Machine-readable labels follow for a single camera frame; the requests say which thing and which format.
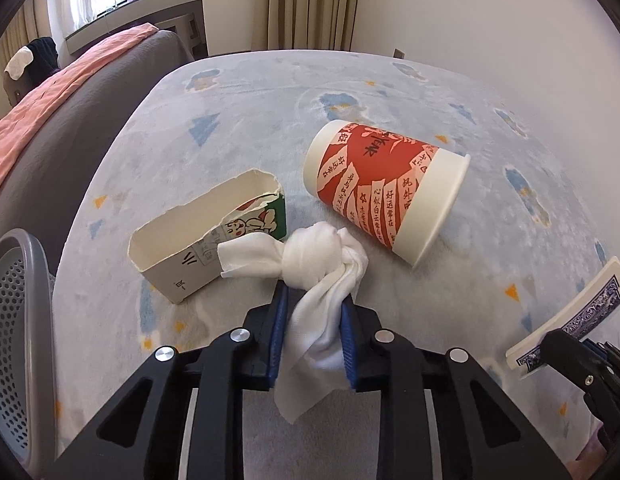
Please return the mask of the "playing card strip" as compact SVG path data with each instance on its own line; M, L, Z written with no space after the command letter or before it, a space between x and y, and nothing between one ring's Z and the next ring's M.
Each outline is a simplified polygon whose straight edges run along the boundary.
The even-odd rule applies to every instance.
M505 352L506 364L524 375L542 365L541 341L552 330L583 340L620 306L620 261L612 257L572 301Z

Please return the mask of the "knotted white cloth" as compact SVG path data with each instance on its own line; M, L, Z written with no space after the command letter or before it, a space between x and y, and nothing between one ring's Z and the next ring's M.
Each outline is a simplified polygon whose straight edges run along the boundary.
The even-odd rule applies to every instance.
M343 300L368 266L364 247L326 221L297 229L285 242L262 232L218 246L223 278L276 278L303 292L291 312L274 401L292 424L335 390L349 387L339 333Z

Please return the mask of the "torn white carton box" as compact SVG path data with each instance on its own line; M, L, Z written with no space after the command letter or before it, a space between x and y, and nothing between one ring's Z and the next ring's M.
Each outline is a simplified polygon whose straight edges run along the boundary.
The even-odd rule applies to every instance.
M252 232L287 235L285 194L274 174L250 169L165 211L132 234L127 255L172 304L221 275L218 246Z

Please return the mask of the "red white paper cup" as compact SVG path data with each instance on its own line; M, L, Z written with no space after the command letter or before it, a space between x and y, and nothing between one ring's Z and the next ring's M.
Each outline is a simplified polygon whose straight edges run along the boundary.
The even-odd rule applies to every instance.
M305 188L410 266L436 240L470 156L377 127L335 119L316 133Z

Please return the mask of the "grey perforated trash basket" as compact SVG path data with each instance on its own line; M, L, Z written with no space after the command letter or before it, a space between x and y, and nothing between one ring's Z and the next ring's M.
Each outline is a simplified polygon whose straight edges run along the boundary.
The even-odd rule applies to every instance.
M38 239L0 238L0 478L40 479L56 454L52 289Z

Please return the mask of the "light blue patterned blanket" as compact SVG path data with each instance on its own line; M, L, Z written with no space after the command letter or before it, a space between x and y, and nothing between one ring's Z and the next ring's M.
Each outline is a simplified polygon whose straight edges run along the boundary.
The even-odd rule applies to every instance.
M162 346L224 339L290 286L274 389L244 395L249 479L372 479L379 402L343 368L340 301L459 347L563 462L579 388L508 351L601 271L557 159L492 90L368 54L208 58L163 78L100 163L57 271L58 445Z

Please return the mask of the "grey bed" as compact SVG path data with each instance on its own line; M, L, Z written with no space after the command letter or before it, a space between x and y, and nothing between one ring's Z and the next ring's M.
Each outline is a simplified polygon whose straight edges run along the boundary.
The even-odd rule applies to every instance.
M0 186L0 238L21 228L58 268L73 220L113 140L150 90L193 58L159 30L88 78L48 118Z

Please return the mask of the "pink quilt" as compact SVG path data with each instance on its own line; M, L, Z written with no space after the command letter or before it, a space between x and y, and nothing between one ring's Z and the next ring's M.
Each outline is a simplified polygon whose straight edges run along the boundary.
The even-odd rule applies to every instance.
M0 187L38 130L84 82L157 32L157 26L146 23L101 40L76 61L30 91L6 116L0 118Z

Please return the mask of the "right beige curtain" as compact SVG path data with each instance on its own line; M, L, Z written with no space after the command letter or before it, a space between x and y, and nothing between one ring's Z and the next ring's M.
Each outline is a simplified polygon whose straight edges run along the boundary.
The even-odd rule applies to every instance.
M255 0L251 47L351 49L357 0Z

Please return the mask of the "beige curtain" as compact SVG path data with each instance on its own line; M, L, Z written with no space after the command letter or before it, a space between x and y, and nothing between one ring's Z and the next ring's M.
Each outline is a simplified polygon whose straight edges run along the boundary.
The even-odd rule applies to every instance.
M357 0L255 0L251 47L351 49Z
M30 41L50 35L47 0L24 0L0 37L0 68Z

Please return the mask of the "chair with dark clothes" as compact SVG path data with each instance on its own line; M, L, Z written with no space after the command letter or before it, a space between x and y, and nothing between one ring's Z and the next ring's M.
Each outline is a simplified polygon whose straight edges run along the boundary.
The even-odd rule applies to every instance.
M40 37L21 47L4 68L4 90L11 106L59 72L58 52L52 37Z

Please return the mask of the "grey window desk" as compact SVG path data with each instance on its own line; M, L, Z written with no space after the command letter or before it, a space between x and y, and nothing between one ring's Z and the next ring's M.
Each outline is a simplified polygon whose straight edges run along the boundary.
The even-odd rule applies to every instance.
M142 23L151 23L177 32L183 16L186 18L186 35L182 36L185 44L194 47L196 40L204 44L206 33L203 0L133 0L102 14L72 32L64 41L68 52L78 55L102 38Z

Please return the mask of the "left beige curtain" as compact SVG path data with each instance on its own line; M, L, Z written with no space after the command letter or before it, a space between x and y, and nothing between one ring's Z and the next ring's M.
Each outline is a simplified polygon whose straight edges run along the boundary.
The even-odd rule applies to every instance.
M24 0L0 37L0 68L30 41L50 35L47 0Z

